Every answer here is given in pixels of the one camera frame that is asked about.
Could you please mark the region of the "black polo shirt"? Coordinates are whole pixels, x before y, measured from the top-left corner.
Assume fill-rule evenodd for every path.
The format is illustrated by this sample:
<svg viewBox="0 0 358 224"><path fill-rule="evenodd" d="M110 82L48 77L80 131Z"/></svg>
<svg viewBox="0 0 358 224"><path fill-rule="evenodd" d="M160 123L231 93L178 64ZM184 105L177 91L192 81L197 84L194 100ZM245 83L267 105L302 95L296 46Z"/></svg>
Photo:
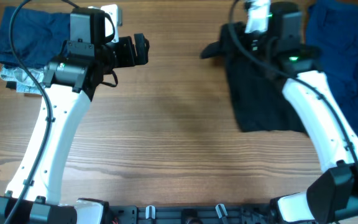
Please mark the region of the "black polo shirt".
<svg viewBox="0 0 358 224"><path fill-rule="evenodd" d="M289 102L282 84L265 78L265 70L242 55L228 25L221 28L224 66L237 125L242 132L306 130Z"/></svg>

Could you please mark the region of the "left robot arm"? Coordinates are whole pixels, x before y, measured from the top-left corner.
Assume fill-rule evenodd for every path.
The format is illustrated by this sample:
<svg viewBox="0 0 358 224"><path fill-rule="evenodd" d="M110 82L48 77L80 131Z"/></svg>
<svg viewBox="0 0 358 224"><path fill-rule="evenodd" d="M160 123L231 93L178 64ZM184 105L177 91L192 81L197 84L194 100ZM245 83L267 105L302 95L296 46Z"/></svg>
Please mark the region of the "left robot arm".
<svg viewBox="0 0 358 224"><path fill-rule="evenodd" d="M61 205L60 198L68 153L97 86L116 68L148 62L149 41L143 34L120 37L120 26L115 4L72 10L70 38L44 68L44 98L29 145L0 196L0 223L117 222L106 201Z"/></svg>

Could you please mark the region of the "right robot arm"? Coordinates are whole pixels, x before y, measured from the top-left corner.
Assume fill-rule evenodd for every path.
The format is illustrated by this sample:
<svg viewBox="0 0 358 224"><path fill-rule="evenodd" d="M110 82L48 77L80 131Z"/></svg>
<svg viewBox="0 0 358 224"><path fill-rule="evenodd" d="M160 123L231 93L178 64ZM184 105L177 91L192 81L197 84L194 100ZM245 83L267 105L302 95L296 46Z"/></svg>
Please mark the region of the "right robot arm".
<svg viewBox="0 0 358 224"><path fill-rule="evenodd" d="M243 29L228 16L236 51L285 79L282 93L318 155L322 174L305 191L251 205L265 223L339 223L358 217L358 137L334 99L316 47L301 43L301 11L288 1L245 1Z"/></svg>

